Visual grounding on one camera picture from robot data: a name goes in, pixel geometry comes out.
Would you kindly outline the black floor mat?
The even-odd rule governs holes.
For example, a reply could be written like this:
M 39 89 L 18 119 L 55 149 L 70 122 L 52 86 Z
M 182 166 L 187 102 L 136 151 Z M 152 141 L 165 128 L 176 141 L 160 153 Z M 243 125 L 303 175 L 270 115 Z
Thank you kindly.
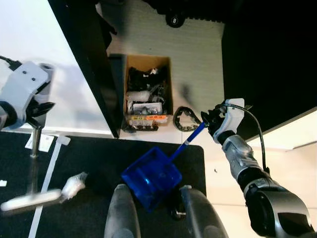
M 0 204 L 24 195 L 29 186 L 30 149 L 25 148 L 29 134 L 0 132 Z M 70 137 L 55 162 L 49 189 L 62 188 L 68 177 L 87 172 L 86 188 L 62 204 L 43 208 L 36 238 L 104 238 L 109 203 L 114 188 L 124 183 L 121 172 L 154 146 L 168 155 L 179 144 L 151 141 Z M 173 161 L 183 175 L 179 184 L 190 184 L 206 193 L 204 150 L 189 145 Z M 192 238 L 186 220 L 170 216 L 163 200 L 147 212 L 134 198 L 142 238 Z M 3 216 L 0 211 L 0 238 L 27 238 L 34 211 Z

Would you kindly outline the blue plastic dustpan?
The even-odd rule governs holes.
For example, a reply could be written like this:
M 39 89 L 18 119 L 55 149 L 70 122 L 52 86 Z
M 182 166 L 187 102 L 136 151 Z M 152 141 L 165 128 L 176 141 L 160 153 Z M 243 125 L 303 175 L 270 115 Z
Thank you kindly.
M 122 172 L 123 181 L 147 212 L 154 211 L 183 180 L 173 161 L 206 127 L 206 122 L 199 124 L 170 156 L 155 146 Z

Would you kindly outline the white tape strip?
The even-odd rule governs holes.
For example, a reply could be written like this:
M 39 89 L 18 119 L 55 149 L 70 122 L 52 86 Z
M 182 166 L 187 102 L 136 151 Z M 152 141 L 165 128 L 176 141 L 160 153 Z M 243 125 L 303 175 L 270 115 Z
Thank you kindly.
M 62 145 L 68 145 L 70 142 L 70 138 L 67 136 L 59 135 L 55 141 L 54 150 L 52 153 L 52 158 L 50 159 L 49 166 L 46 170 L 45 180 L 43 182 L 42 192 L 47 192 L 52 174 L 56 165 L 57 157 L 59 156 L 59 152 L 61 150 Z M 36 238 L 36 234 L 38 232 L 38 226 L 41 218 L 41 213 L 43 210 L 43 206 L 38 206 L 35 210 L 35 214 L 32 220 L 32 224 L 30 226 L 29 238 Z

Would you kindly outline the black caster wheel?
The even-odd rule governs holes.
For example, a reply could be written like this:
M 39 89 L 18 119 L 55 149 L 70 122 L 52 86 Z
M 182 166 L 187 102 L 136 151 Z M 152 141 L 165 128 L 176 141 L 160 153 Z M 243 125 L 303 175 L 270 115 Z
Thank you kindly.
M 184 24 L 186 17 L 181 13 L 168 13 L 165 15 L 165 22 L 172 28 L 179 28 Z

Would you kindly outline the slanted black cabinet panel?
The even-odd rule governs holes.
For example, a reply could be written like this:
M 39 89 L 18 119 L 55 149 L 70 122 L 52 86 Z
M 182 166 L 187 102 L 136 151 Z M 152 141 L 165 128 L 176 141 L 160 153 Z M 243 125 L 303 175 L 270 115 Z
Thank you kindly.
M 105 117 L 109 132 L 120 137 L 124 121 L 122 81 L 113 75 L 106 52 L 97 0 L 48 0 L 70 50 Z

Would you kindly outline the brown cardboard box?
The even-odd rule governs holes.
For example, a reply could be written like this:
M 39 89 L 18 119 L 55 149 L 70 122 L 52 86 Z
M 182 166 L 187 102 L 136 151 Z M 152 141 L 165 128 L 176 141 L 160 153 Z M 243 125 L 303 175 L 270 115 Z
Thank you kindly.
M 124 55 L 122 131 L 157 131 L 174 114 L 171 59 L 159 55 Z

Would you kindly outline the large black cabinet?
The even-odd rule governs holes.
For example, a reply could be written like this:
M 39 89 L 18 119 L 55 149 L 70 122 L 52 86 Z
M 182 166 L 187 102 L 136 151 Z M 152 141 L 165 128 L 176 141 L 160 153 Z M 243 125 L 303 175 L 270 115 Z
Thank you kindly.
M 263 132 L 317 106 L 316 42 L 308 0 L 236 0 L 222 35 L 225 98 L 244 98 Z M 250 116 L 237 133 L 258 136 Z

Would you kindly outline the crumpled white paper wad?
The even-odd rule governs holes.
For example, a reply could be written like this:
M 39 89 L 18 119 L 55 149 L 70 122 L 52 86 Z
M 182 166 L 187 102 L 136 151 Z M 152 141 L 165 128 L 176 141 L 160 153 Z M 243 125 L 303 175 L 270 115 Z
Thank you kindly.
M 85 181 L 88 175 L 89 173 L 87 172 L 81 172 L 75 176 L 70 177 L 66 181 L 65 186 L 61 189 L 61 198 L 59 203 L 64 203 L 72 199 L 80 190 L 84 189 L 86 187 Z

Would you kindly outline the grey left robot leg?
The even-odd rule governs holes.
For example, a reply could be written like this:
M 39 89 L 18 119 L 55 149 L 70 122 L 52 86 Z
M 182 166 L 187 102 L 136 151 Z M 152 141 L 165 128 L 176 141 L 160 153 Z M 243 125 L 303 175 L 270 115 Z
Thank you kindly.
M 141 238 L 136 207 L 129 187 L 118 184 L 109 203 L 104 238 Z

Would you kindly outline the silver broom with white head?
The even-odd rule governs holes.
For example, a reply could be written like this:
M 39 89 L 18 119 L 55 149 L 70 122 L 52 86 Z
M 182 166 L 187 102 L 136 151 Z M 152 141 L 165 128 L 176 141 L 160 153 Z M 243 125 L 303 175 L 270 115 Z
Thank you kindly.
M 21 66 L 23 63 L 18 60 L 9 59 L 6 57 L 0 56 L 0 60 L 5 61 L 7 63 L 7 68 L 13 72 L 16 70 L 19 66 Z M 46 68 L 50 68 L 52 70 L 53 75 L 53 68 L 50 65 L 44 65 Z M 49 85 L 48 83 L 43 89 L 40 89 L 39 93 L 35 95 L 34 99 L 38 102 L 36 99 L 36 96 L 40 95 L 42 91 L 45 91 L 45 88 Z M 13 199 L 7 200 L 6 202 L 3 202 L 0 204 L 0 211 L 3 215 L 15 215 L 18 213 L 31 211 L 33 209 L 36 209 L 38 206 L 47 206 L 50 204 L 54 204 L 55 202 L 59 202 L 61 198 L 61 191 L 59 189 L 53 190 L 52 192 L 41 192 L 38 189 L 38 173 L 39 173 L 39 140 L 40 135 L 42 134 L 41 129 L 34 129 L 32 132 L 34 136 L 33 145 L 32 145 L 32 151 L 30 152 L 30 169 L 29 169 L 29 186 L 27 188 L 27 192 L 25 195 L 21 195 L 18 197 L 15 197 Z

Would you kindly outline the white paper sheet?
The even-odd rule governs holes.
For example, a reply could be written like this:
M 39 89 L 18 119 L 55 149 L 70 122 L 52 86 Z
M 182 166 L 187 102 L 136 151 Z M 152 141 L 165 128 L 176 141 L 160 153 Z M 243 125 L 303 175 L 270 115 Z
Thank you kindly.
M 39 137 L 39 151 L 40 152 L 49 152 L 50 151 L 50 147 L 52 146 L 52 144 L 54 143 L 56 137 L 49 135 L 49 134 L 41 134 Z M 33 140 L 34 140 L 34 136 L 33 134 L 30 135 L 29 140 L 27 141 L 27 143 L 25 144 L 25 149 L 32 149 L 32 145 L 33 145 Z

